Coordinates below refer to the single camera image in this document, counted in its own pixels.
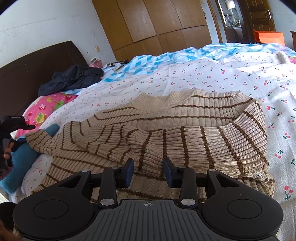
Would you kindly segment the left hand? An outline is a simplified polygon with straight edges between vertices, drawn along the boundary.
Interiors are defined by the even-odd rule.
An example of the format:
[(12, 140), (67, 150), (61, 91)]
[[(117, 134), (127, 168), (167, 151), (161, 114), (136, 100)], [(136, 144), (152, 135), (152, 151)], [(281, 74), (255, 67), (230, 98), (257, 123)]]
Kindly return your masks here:
[(14, 143), (10, 142), (8, 147), (4, 150), (4, 158), (6, 160), (9, 160), (11, 158), (11, 152), (12, 152), (13, 146), (14, 146)]

